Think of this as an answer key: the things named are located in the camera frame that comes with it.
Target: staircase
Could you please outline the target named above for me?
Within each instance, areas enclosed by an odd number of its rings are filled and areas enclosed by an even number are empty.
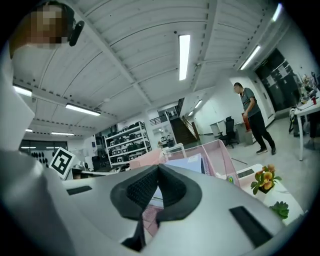
[[[170,121],[172,130],[176,139],[176,143],[182,143],[183,145],[194,143],[197,141],[195,136],[189,131],[184,122],[180,118],[176,118]]]

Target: pink partition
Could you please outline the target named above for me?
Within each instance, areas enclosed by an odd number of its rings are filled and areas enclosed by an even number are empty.
[[[201,154],[206,175],[219,177],[225,180],[232,177],[234,184],[240,187],[236,169],[226,146],[221,140],[215,140],[204,145],[165,155],[161,153],[161,149],[152,150],[151,152],[130,161],[130,166],[134,169],[146,165],[165,164],[169,160],[177,160],[185,157],[189,158],[197,154]],[[161,210],[162,209],[159,207],[148,205],[142,214],[143,225],[151,236],[154,236],[158,230],[156,215]]]
[[[131,160],[129,162],[130,168],[136,169],[142,166],[158,165],[162,154],[161,151],[161,148],[157,148]]]

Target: succulent plant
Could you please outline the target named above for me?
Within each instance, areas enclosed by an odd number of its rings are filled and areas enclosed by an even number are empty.
[[[289,205],[283,201],[276,202],[273,206],[270,206],[269,208],[273,210],[276,214],[280,216],[281,219],[285,220],[288,218],[289,214]]]

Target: floor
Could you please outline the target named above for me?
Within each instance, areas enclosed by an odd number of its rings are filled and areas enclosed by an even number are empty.
[[[319,189],[320,150],[317,148],[316,151],[313,151],[304,148],[303,161],[299,161],[299,137],[294,137],[292,133],[289,134],[289,125],[289,119],[283,118],[275,120],[267,128],[276,144],[277,152],[275,155],[271,155],[270,147],[268,147],[267,153],[256,154],[256,151],[260,149],[258,143],[253,145],[241,143],[234,145],[234,148],[227,146],[227,149],[233,158],[232,162],[236,171],[254,164],[274,164],[277,176],[282,177],[281,183],[297,200],[302,210],[306,211],[310,208]],[[200,142],[191,143],[184,147],[188,149],[214,140],[216,138],[213,135],[201,135]],[[304,142],[306,143],[308,140],[309,135],[306,135]]]

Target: black pants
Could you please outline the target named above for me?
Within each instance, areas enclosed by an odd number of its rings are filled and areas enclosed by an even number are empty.
[[[316,137],[317,124],[320,122],[320,111],[309,114],[310,121],[310,138]]]
[[[264,118],[262,117],[261,111],[258,113],[255,113],[253,116],[249,117],[249,124],[253,133],[253,136],[255,137],[256,141],[260,144],[262,149],[266,149],[267,146],[264,142],[264,137],[266,141],[270,144],[270,147],[275,147],[275,142],[271,138],[271,135],[269,132],[267,132],[267,129],[265,127]]]

